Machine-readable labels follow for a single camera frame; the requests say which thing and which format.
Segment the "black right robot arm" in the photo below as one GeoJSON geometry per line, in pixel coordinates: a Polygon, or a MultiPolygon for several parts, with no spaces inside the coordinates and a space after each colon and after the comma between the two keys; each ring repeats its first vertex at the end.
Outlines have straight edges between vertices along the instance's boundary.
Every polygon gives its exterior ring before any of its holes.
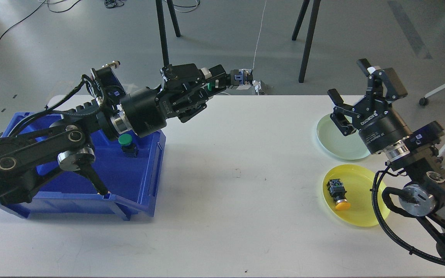
{"type": "Polygon", "coordinates": [[[334,103],[330,118],[343,136],[359,132],[371,154],[385,153],[386,169],[378,171],[372,184],[374,214],[387,236],[410,254],[445,266],[445,169],[436,145],[444,134],[443,127],[433,121],[411,131],[392,102],[407,96],[392,68],[372,66],[365,58],[357,65],[368,78],[365,96],[355,105],[345,104],[336,89],[328,90],[334,103]],[[386,187],[382,190],[385,205],[394,213],[414,218],[436,241],[439,257],[432,256],[409,245],[397,236],[383,219],[379,205],[379,185],[390,170],[410,178],[402,189],[386,187]]]}

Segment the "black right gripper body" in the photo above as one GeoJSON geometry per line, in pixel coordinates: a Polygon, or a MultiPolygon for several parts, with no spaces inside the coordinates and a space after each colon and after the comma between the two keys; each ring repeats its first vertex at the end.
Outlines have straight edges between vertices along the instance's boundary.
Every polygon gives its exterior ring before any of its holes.
{"type": "Polygon", "coordinates": [[[387,146],[412,134],[406,122],[385,100],[376,99],[373,106],[364,97],[353,108],[359,118],[352,116],[352,125],[359,130],[359,135],[371,154],[379,153],[387,146]]]}

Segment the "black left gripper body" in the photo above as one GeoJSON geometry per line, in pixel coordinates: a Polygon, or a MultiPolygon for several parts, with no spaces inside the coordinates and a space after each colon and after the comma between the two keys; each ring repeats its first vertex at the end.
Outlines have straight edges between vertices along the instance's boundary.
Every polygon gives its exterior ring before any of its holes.
{"type": "Polygon", "coordinates": [[[138,137],[146,137],[166,127],[166,120],[177,117],[192,106],[182,89],[145,87],[120,99],[120,105],[131,129],[138,137]]]}

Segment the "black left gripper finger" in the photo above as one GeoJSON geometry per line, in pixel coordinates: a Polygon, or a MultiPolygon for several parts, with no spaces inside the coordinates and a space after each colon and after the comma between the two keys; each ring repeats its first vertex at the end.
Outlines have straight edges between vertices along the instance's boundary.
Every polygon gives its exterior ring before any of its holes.
{"type": "Polygon", "coordinates": [[[201,87],[173,100],[172,109],[180,122],[185,123],[207,108],[207,102],[217,94],[217,90],[201,87]]]}
{"type": "Polygon", "coordinates": [[[222,65],[199,69],[193,63],[168,65],[161,69],[163,84],[160,100],[198,101],[208,100],[230,86],[230,74],[222,65]]]}

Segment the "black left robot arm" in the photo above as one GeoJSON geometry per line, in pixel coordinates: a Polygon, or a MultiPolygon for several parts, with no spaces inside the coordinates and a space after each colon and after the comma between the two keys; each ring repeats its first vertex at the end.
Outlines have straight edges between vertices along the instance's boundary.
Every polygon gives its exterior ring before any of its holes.
{"type": "Polygon", "coordinates": [[[92,167],[92,133],[102,131],[111,141],[128,131],[146,137],[170,118],[189,121],[211,97],[235,85],[221,65],[170,64],[161,69],[159,86],[126,93],[113,72],[119,65],[113,61],[92,69],[58,103],[26,116],[0,137],[0,203],[30,203],[63,172],[76,172],[106,195],[109,190],[92,167]]]}

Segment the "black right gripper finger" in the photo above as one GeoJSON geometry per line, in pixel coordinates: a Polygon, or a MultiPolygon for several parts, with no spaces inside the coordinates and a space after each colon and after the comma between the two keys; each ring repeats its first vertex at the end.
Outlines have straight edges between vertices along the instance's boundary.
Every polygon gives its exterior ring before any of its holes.
{"type": "Polygon", "coordinates": [[[327,95],[334,104],[330,118],[343,136],[346,137],[357,130],[366,129],[366,125],[361,125],[366,116],[365,96],[362,96],[355,105],[348,105],[344,103],[343,98],[335,88],[328,90],[327,95]]]}
{"type": "Polygon", "coordinates": [[[396,71],[373,66],[366,58],[357,60],[357,65],[368,79],[366,94],[357,102],[357,115],[391,116],[392,103],[408,95],[396,71]]]}

